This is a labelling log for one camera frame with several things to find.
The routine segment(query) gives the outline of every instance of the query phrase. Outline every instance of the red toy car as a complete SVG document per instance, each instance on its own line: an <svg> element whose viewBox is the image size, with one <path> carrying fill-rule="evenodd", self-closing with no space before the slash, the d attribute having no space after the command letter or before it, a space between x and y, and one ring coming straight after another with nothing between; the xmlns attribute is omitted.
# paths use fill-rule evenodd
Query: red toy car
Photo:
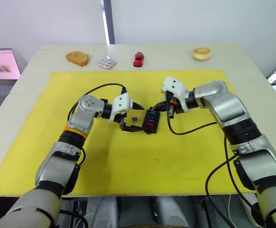
<svg viewBox="0 0 276 228"><path fill-rule="evenodd" d="M143 64L143 54L141 52L137 52L135 54L134 67L141 67Z"/></svg>

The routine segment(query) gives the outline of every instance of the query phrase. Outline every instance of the bread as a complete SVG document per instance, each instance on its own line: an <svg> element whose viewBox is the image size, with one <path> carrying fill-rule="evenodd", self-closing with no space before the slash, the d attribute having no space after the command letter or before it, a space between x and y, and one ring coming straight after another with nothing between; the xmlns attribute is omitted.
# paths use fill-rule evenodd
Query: bread
<svg viewBox="0 0 276 228"><path fill-rule="evenodd" d="M195 60L204 61L211 56L211 50L205 47L197 48L193 51L192 57Z"/></svg>
<svg viewBox="0 0 276 228"><path fill-rule="evenodd" d="M81 51L73 51L66 55L69 62L79 65L80 67L87 65L89 56Z"/></svg>

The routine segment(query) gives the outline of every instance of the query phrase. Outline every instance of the toast slice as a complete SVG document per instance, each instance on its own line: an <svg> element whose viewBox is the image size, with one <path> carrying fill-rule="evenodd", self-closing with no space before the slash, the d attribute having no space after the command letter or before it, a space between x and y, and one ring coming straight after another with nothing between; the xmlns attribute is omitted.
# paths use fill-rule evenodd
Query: toast slice
<svg viewBox="0 0 276 228"><path fill-rule="evenodd" d="M88 61L88 54L85 54L81 51L73 51L73 52L69 52L66 55L66 59L69 62L72 62L74 64L79 65L80 67L82 66L86 66L87 65L87 61Z"/></svg>

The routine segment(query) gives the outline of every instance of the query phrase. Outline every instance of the black cable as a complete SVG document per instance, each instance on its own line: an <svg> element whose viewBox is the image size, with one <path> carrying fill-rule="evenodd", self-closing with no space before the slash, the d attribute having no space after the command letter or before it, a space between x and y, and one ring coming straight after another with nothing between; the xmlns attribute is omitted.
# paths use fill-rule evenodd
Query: black cable
<svg viewBox="0 0 276 228"><path fill-rule="evenodd" d="M227 151L227 138L224 137L224 148L225 148L225 156L226 156L226 161L228 161L228 151ZM234 181L234 178L233 178L233 175L232 175L232 172L231 172L231 168L230 168L230 163L227 162L227 167L228 167L228 172L229 172L229 176L230 176L230 179L232 181L232 184L234 186L234 188L236 189L238 195L243 199L243 201L245 201L245 203L255 212L257 213L258 215L262 215L261 212L256 209L244 196L243 194L240 192L240 190L238 189L237 187L237 184L235 183Z"/></svg>
<svg viewBox="0 0 276 228"><path fill-rule="evenodd" d="M83 162L85 161L85 158L86 158L86 153L85 153L85 150L83 148L81 148L82 152L83 152L83 159L82 161L79 163L79 165L83 164Z"/></svg>
<svg viewBox="0 0 276 228"><path fill-rule="evenodd" d="M193 129L193 130L190 130L190 131L187 131L187 132L182 132L182 133L177 133L177 132L175 132L175 131L172 129L172 126L171 126L171 123L170 123L169 109L170 109L170 107L169 107L169 103L168 103L168 101L167 101L167 120L168 120L168 127L169 127L170 131L171 131L173 134L176 134L176 135L188 134L188 133L197 131L197 130L199 130L199 129L201 129L201 128L204 128L204 127L207 127L207 126L216 124L216 122L207 123L207 124L202 125L202 126L200 126L200 127L198 127L198 128L195 128L195 129Z"/></svg>
<svg viewBox="0 0 276 228"><path fill-rule="evenodd" d="M81 216L80 214L78 214L78 213L75 213L73 211L68 211L68 210L60 210L60 213L61 214L65 214L65 215L71 215L71 216L77 217L77 218L79 218L79 219L82 220L82 222L85 225L85 228L89 227L89 224L87 223L87 220L83 216Z"/></svg>
<svg viewBox="0 0 276 228"><path fill-rule="evenodd" d="M211 173L208 175L207 179L206 179L206 183L205 183L205 189L206 189L206 195L209 199L209 202L212 204L212 206L214 207L214 209L218 212L218 214L222 217L222 219L231 227L231 228L236 228L231 222L230 220L220 211L220 209L218 209L218 207L215 205L214 201L212 200L212 198L210 197L209 194L209 190L208 190L208 184L209 184L209 180L212 177L212 175L219 170L221 167L223 167L224 165L226 165L229 161L235 159L237 156L234 155L233 157L231 157L228 161L225 161L223 163L221 163L219 166L217 166L215 169L213 169L211 171Z"/></svg>
<svg viewBox="0 0 276 228"><path fill-rule="evenodd" d="M90 94L91 92L94 92L95 90L100 89L100 88L105 87L105 86L120 86L120 87L122 87L122 88L125 88L125 86L122 85L122 84L120 84L120 83L107 83L107 84L100 85L100 86L98 86L98 87L96 87L96 88L93 88L92 90L89 90L89 91L88 91L87 93L85 93L84 95ZM76 102L76 103L73 105L73 107L70 109L70 111L69 111L69 113L68 113L68 116L67 116L67 121L70 119L70 116L71 116L72 114L74 114L77 105L78 105L78 102Z"/></svg>

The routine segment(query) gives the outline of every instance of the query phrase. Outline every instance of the black fuse box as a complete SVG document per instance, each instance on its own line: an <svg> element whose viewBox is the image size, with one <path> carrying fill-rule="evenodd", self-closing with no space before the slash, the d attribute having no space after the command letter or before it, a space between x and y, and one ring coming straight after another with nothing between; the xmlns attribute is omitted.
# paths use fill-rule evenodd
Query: black fuse box
<svg viewBox="0 0 276 228"><path fill-rule="evenodd" d="M142 129L147 134L156 133L158 123L160 118L160 112L153 110L153 107L150 107L147 110L146 116L144 117Z"/></svg>

